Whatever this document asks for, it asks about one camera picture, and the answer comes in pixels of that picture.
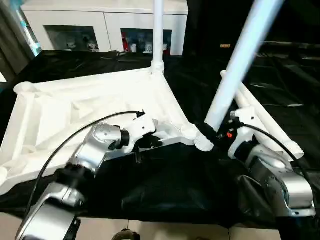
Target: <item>black cloth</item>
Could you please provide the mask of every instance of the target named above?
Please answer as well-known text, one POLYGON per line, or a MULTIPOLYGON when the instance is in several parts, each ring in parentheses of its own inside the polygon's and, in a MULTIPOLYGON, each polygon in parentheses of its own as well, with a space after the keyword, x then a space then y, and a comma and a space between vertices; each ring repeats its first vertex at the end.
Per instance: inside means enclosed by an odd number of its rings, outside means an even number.
MULTIPOLYGON (((0 139, 15 104, 12 88, 32 83, 112 73, 151 65, 150 55, 118 52, 43 51, 0 94, 0 139)), ((191 123, 203 122, 226 69, 228 58, 165 57, 164 75, 191 123)), ((318 84, 305 80, 292 68, 319 78, 312 62, 287 62, 257 58, 245 84, 287 134, 305 151, 301 163, 308 168, 316 197, 320 197, 320 126, 318 84), (296 91, 296 81, 308 91, 296 91)), ((105 162, 90 189, 80 216, 157 222, 236 223, 256 228, 274 227, 275 219, 263 191, 245 176, 250 173, 225 152, 201 152, 194 146, 175 144, 105 162)), ((35 201, 53 180, 45 177, 35 201)), ((18 184, 0 196, 0 211, 22 216, 34 181, 18 184)))

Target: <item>white cabinet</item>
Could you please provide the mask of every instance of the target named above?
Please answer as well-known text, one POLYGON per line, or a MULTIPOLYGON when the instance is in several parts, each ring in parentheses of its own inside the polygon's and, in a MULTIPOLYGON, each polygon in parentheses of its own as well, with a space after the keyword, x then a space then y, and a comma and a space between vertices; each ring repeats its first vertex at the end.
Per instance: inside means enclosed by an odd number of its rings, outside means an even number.
POLYGON ((24 14, 43 50, 111 50, 102 12, 26 10, 24 14))
MULTIPOLYGON (((152 53, 154 0, 27 0, 43 50, 152 53)), ((164 0, 164 54, 182 55, 187 0, 164 0)))
MULTIPOLYGON (((128 52, 130 52, 133 48, 132 45, 135 45, 137 52, 152 53, 154 27, 152 14, 107 12, 104 16, 112 50, 123 52, 128 45, 128 52)), ((182 55, 186 23, 186 15, 164 15, 163 45, 165 53, 182 55)))

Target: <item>shelf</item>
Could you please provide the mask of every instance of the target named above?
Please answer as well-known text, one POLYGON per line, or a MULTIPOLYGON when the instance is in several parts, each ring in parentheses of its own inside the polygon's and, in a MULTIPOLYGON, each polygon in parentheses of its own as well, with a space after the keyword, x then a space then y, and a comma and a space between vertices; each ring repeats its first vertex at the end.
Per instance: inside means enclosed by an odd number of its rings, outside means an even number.
MULTIPOLYGON (((153 0, 29 0, 22 10, 152 14, 153 0)), ((164 0, 165 15, 188 15, 187 0, 164 0)))

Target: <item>white tube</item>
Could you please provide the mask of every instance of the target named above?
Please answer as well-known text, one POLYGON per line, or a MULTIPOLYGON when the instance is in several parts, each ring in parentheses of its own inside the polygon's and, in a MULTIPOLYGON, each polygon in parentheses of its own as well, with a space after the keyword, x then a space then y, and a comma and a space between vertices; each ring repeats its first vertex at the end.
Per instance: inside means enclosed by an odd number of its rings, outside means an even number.
MULTIPOLYGON (((225 74, 226 74, 225 70, 220 72, 221 77, 224 77, 225 74)), ((239 90, 236 92, 234 100, 235 100, 236 104, 239 106, 239 108, 241 108, 241 109, 254 108, 253 106, 250 105, 249 101, 246 99, 246 97, 239 90)), ((253 121, 254 124, 252 124, 252 125, 269 133, 269 131, 266 129, 265 125, 262 123, 262 121, 260 120, 260 118, 256 114, 256 110, 254 110, 254 114, 255 114, 254 121, 253 121)), ((269 148, 275 152, 278 152, 278 153, 283 152, 283 149, 278 144, 276 144, 272 139, 270 139, 266 135, 262 134, 261 132, 254 131, 254 136, 260 144, 263 144, 267 148, 269 148)))
POLYGON ((260 104, 260 102, 253 96, 253 94, 246 88, 244 84, 241 84, 239 91, 251 106, 254 107, 256 115, 260 118, 265 128, 269 133, 283 143, 293 155, 300 159, 305 154, 304 151, 299 147, 299 145, 292 141, 288 135, 283 131, 283 129, 277 124, 277 122, 272 118, 272 116, 267 112, 267 110, 260 104))
POLYGON ((153 1, 153 60, 151 62, 152 74, 163 73, 165 65, 163 61, 164 42, 164 0, 153 1))
MULTIPOLYGON (((227 66, 227 73, 219 85, 204 121, 216 132, 219 130, 238 91, 239 85, 246 76, 261 41, 265 39, 283 2, 284 0, 254 1, 227 66)), ((214 147, 200 132, 197 134, 195 146, 204 152, 211 151, 214 147)))

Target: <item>floor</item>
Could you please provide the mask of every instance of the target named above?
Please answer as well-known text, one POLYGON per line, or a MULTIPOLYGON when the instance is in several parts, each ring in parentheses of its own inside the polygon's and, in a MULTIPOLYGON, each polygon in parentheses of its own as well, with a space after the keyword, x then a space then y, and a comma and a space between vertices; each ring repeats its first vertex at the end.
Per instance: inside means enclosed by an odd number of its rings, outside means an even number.
MULTIPOLYGON (((0 213, 0 239, 14 240, 21 220, 0 213)), ((218 225, 195 225, 132 220, 82 218, 76 240, 111 240, 123 229, 140 234, 141 240, 280 240, 277 230, 227 229, 218 225)))

